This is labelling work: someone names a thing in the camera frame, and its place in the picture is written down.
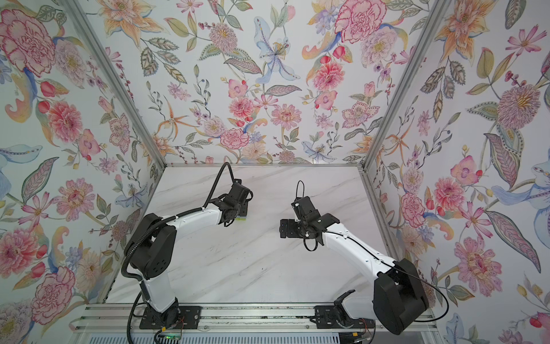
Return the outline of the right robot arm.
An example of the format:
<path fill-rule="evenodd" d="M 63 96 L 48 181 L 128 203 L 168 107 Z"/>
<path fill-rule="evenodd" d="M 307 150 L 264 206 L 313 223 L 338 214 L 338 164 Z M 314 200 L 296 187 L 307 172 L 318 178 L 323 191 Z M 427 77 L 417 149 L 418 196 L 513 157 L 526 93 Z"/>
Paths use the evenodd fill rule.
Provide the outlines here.
<path fill-rule="evenodd" d="M 367 245 L 332 214 L 321 214 L 308 196 L 292 203 L 293 219 L 282 219 L 282 239 L 315 241 L 315 247 L 326 247 L 338 253 L 369 281 L 364 295 L 353 296 L 348 290 L 334 302 L 331 323 L 349 328 L 356 320 L 377 320 L 394 335 L 400 335 L 429 308 L 423 281 L 415 266 Z"/>

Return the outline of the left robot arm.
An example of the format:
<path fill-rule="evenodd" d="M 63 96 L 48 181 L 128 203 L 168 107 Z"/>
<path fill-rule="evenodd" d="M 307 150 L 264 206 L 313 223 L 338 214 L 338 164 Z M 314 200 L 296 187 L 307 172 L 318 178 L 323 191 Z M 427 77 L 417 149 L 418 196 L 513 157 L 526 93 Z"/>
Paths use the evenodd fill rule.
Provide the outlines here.
<path fill-rule="evenodd" d="M 199 208 L 168 217 L 154 213 L 144 216 L 125 248 L 121 275 L 138 282 L 149 309 L 159 315 L 175 312 L 178 300 L 170 286 L 168 268 L 176 242 L 210 226 L 231 226 L 236 219 L 246 216 L 253 198 L 254 193 L 236 181 L 229 193 Z"/>

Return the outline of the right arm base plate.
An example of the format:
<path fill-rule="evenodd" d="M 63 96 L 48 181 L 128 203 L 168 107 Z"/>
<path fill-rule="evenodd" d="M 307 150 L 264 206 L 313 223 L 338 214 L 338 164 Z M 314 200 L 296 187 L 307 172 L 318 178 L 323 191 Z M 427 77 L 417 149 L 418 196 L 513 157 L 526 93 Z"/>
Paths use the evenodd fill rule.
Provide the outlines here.
<path fill-rule="evenodd" d="M 342 307 L 334 305 L 317 305 L 314 315 L 309 318 L 317 329 L 357 330 L 375 329 L 375 321 L 371 319 L 352 319 Z"/>

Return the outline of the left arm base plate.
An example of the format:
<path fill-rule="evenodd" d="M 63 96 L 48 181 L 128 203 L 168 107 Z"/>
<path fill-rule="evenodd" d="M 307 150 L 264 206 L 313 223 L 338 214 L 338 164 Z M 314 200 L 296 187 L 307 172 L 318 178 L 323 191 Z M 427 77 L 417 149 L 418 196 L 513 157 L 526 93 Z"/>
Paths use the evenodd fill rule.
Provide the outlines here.
<path fill-rule="evenodd" d="M 139 324 L 140 330 L 197 330 L 201 319 L 201 306 L 172 306 L 158 312 L 147 306 Z"/>

